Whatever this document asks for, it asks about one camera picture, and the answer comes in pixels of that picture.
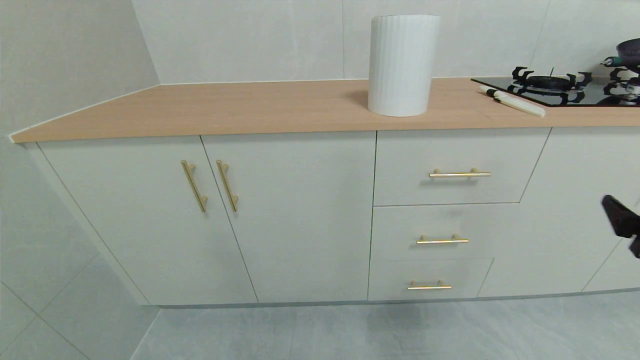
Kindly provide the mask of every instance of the backsplash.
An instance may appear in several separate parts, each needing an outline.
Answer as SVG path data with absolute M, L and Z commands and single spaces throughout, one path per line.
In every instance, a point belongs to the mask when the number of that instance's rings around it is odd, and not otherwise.
M 362 79 L 371 18 L 442 17 L 435 76 L 595 70 L 638 0 L 133 0 L 161 83 Z

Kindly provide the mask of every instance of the gas stove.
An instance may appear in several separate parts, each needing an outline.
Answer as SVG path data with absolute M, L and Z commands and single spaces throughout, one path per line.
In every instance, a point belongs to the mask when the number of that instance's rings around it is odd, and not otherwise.
M 590 72 L 578 75 L 532 76 L 516 67 L 512 77 L 477 78 L 473 81 L 497 88 L 545 106 L 640 106 L 640 78 L 622 79 L 624 68 L 614 69 L 609 79 L 593 81 Z

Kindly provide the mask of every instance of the cabinet door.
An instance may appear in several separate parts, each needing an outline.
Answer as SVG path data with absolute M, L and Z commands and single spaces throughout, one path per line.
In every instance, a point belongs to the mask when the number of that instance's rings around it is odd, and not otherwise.
M 198 136 L 40 144 L 151 304 L 256 302 Z M 203 213 L 180 164 L 206 195 Z
M 367 299 L 375 133 L 203 141 L 260 302 Z
M 640 129 L 553 128 L 519 207 L 501 221 L 481 297 L 580 292 L 619 242 L 600 201 L 640 200 Z
M 629 251 L 631 240 L 621 239 L 584 291 L 640 288 L 640 259 Z

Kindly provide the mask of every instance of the white vase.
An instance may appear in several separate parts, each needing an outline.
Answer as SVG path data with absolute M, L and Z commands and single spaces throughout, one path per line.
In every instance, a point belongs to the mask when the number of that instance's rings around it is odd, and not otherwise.
M 440 17 L 393 15 L 371 21 L 369 110 L 391 117 L 427 111 Z

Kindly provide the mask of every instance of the gold bar handle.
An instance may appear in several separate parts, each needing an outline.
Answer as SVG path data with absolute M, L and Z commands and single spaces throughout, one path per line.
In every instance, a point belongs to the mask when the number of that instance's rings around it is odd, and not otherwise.
M 411 286 L 407 290 L 448 290 L 453 289 L 453 286 L 445 285 L 442 280 L 438 280 L 438 286 L 418 286 L 415 281 L 411 282 Z
M 434 240 L 429 240 L 427 239 L 426 235 L 422 235 L 420 237 L 420 240 L 416 241 L 416 244 L 452 244 L 452 243 L 468 243 L 469 239 L 461 239 L 458 234 L 453 234 L 453 236 L 451 236 L 451 239 L 434 239 Z
M 234 210 L 234 213 L 237 213 L 238 196 L 234 195 L 231 192 L 231 188 L 229 187 L 229 180 L 227 179 L 227 171 L 229 170 L 229 164 L 223 163 L 222 160 L 216 161 L 216 164 L 218 164 L 218 170 L 220 171 L 220 175 L 222 176 L 222 182 L 225 184 L 227 196 L 229 196 L 229 202 L 231 203 L 231 208 Z
M 200 192 L 198 191 L 198 186 L 196 185 L 196 181 L 193 179 L 193 171 L 196 169 L 195 164 L 189 165 L 186 160 L 180 161 L 182 164 L 182 169 L 184 170 L 184 174 L 187 175 L 187 180 L 189 181 L 189 185 L 191 185 L 191 189 L 193 190 L 193 195 L 196 196 L 196 201 L 200 206 L 200 210 L 203 213 L 207 212 L 207 196 L 200 196 Z
M 429 177 L 432 179 L 438 178 L 450 178 L 450 177 L 488 177 L 491 176 L 490 172 L 480 172 L 477 168 L 472 168 L 470 172 L 450 172 L 450 173 L 442 173 L 440 169 L 435 169 Z

